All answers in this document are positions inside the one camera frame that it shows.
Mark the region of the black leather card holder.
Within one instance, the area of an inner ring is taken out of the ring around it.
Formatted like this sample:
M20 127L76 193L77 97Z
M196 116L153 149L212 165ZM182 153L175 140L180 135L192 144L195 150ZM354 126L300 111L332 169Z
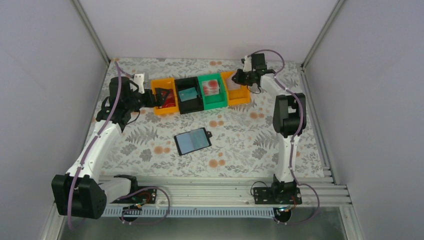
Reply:
M212 133L204 127L193 129L173 137L179 156L208 148L212 145L210 138Z

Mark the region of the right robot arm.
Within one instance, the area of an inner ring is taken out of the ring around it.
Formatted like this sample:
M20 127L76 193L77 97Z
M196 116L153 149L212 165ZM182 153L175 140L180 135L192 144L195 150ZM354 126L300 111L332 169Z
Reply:
M257 85L274 99L272 126L278 136L278 162L270 186L252 186L256 205L301 204L295 176L296 151L306 127L306 97L294 93L278 80L277 71L269 69L262 51L246 55L231 80L241 86Z

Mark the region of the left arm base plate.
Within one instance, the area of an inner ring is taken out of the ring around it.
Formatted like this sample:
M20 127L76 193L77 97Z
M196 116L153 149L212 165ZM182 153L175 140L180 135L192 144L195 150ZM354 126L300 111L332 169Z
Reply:
M141 191L131 197L116 199L112 204L154 204L156 202L157 190L148 189Z

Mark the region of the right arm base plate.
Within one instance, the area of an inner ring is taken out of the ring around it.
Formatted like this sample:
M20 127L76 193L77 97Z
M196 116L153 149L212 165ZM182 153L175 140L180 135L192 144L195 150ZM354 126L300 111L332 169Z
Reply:
M251 191L256 205L301 205L300 189L295 191L274 192L270 187L254 187Z

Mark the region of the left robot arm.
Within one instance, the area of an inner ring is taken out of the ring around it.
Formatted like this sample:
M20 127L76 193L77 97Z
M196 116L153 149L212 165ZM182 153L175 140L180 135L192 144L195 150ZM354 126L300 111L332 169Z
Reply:
M62 216L98 219L109 203L134 202L140 194L135 176L120 174L106 183L99 177L107 151L130 123L131 114L142 108L162 106L169 90L144 89L142 83L126 76L114 77L109 95L95 118L94 131L87 145L65 174L51 182L57 211Z

